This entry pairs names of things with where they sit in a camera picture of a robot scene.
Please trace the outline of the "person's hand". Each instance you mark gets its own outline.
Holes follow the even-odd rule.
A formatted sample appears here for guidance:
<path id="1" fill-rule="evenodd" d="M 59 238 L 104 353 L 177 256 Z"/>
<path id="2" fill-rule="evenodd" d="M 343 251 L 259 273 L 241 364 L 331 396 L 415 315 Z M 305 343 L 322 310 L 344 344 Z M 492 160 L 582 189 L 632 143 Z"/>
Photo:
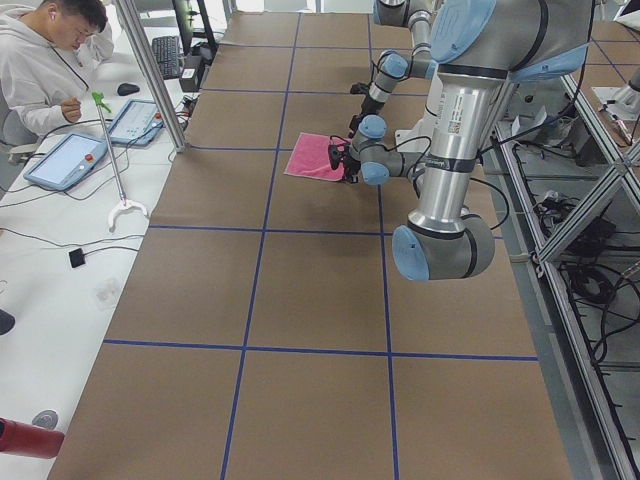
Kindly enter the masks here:
<path id="1" fill-rule="evenodd" d="M 65 99 L 60 104 L 61 112 L 69 123 L 76 123 L 81 118 L 81 102 L 76 97 Z"/>

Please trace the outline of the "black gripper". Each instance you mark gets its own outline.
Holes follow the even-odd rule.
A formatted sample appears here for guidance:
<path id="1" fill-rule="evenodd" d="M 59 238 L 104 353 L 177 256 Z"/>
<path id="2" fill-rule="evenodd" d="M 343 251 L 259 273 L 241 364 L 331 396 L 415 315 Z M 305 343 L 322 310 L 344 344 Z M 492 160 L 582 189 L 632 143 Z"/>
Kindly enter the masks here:
<path id="1" fill-rule="evenodd" d="M 383 108 L 383 103 L 366 94 L 361 103 L 361 111 L 354 115 L 349 123 L 348 137 L 353 138 L 358 131 L 362 120 L 369 115 L 378 115 Z"/>
<path id="2" fill-rule="evenodd" d="M 331 169 L 342 171 L 342 181 L 348 184 L 358 183 L 361 163 L 351 156 L 349 142 L 330 143 L 328 156 Z"/>

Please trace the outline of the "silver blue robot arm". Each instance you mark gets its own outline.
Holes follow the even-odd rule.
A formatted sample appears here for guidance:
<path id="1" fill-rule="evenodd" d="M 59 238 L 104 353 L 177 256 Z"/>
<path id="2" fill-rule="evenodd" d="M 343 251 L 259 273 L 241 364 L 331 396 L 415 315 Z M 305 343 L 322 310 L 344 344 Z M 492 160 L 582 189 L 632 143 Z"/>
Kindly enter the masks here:
<path id="1" fill-rule="evenodd" d="M 409 79 L 431 79 L 436 63 L 432 60 L 432 28 L 442 1 L 374 1 L 373 20 L 381 27 L 406 29 L 410 50 L 387 48 L 372 62 L 370 80 L 351 86 L 352 95 L 362 95 L 360 111 L 349 123 L 352 138 L 366 116 L 379 115 L 396 86 Z"/>
<path id="2" fill-rule="evenodd" d="M 490 227 L 464 204 L 471 173 L 509 84 L 576 71 L 592 29 L 590 1 L 378 1 L 376 23 L 404 27 L 413 51 L 383 53 L 364 87 L 350 140 L 330 145 L 328 161 L 346 180 L 381 185 L 408 179 L 419 198 L 392 236 L 399 273 L 412 281 L 469 278 L 491 263 Z M 385 146 L 380 110 L 408 78 L 431 82 L 411 150 Z"/>

